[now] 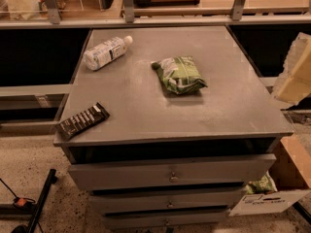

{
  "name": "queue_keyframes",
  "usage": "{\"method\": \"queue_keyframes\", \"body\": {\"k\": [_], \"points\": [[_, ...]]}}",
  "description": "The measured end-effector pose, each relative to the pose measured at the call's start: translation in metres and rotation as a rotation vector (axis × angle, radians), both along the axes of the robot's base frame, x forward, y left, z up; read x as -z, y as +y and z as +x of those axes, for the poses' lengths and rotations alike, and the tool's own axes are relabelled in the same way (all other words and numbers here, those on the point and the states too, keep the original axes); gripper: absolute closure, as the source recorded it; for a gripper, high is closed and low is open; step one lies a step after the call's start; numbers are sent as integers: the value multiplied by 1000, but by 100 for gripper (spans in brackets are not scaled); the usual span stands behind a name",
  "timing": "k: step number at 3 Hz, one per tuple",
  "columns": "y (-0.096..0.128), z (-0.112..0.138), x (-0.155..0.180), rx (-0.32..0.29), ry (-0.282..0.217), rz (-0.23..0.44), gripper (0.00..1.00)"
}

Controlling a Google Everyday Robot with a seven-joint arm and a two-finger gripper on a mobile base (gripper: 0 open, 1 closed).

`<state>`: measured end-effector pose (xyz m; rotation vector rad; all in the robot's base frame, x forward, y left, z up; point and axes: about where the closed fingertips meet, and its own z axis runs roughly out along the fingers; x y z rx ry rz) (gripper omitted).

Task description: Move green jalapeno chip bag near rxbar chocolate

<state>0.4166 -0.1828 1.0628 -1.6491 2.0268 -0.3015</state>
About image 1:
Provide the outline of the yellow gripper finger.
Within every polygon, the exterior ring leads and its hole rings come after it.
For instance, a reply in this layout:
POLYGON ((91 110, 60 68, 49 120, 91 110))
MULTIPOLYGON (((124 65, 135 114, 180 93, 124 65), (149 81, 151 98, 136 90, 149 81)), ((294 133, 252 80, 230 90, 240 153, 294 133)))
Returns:
POLYGON ((299 32, 292 42, 271 96, 279 106, 295 106, 311 94, 311 36, 299 32))

